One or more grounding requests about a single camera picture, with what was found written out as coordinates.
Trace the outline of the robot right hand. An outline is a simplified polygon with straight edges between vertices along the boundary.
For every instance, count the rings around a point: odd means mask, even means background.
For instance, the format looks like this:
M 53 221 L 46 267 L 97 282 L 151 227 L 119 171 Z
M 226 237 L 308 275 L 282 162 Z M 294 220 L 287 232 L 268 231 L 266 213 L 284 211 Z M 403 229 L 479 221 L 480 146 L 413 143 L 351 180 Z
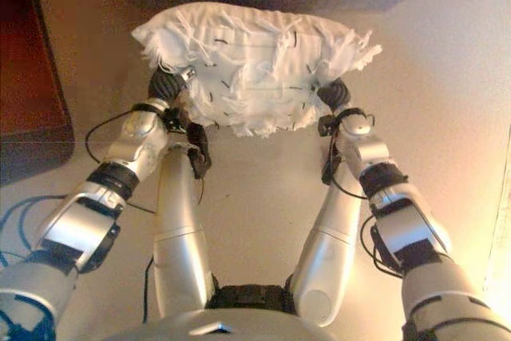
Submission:
M 332 113 L 351 102 L 351 93 L 340 77 L 318 88 L 316 94 Z

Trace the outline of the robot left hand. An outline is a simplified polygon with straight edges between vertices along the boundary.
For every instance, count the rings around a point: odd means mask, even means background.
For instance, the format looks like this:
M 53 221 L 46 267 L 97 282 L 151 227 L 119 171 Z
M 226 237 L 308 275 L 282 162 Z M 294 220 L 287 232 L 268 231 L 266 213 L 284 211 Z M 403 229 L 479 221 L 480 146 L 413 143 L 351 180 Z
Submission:
M 191 65 L 177 73 L 170 73 L 158 67 L 149 81 L 149 98 L 160 99 L 171 105 L 195 77 L 196 69 Z

